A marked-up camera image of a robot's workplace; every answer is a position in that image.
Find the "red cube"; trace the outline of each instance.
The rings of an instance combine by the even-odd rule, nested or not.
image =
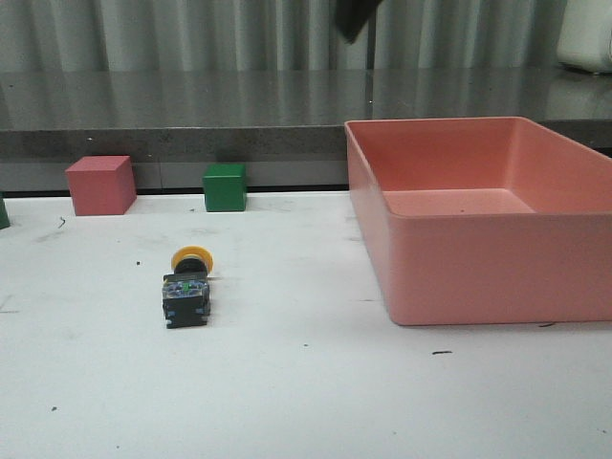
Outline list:
[[[66,177],[76,215],[123,215],[136,200],[129,156],[86,156]]]

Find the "white table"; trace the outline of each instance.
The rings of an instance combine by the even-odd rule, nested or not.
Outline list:
[[[395,325],[347,193],[6,204],[2,458],[612,457],[612,324]],[[166,330],[189,244],[212,315]]]

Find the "pink plastic tray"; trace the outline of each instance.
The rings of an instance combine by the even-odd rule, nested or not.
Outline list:
[[[346,123],[402,325],[612,320],[612,160],[522,118]]]

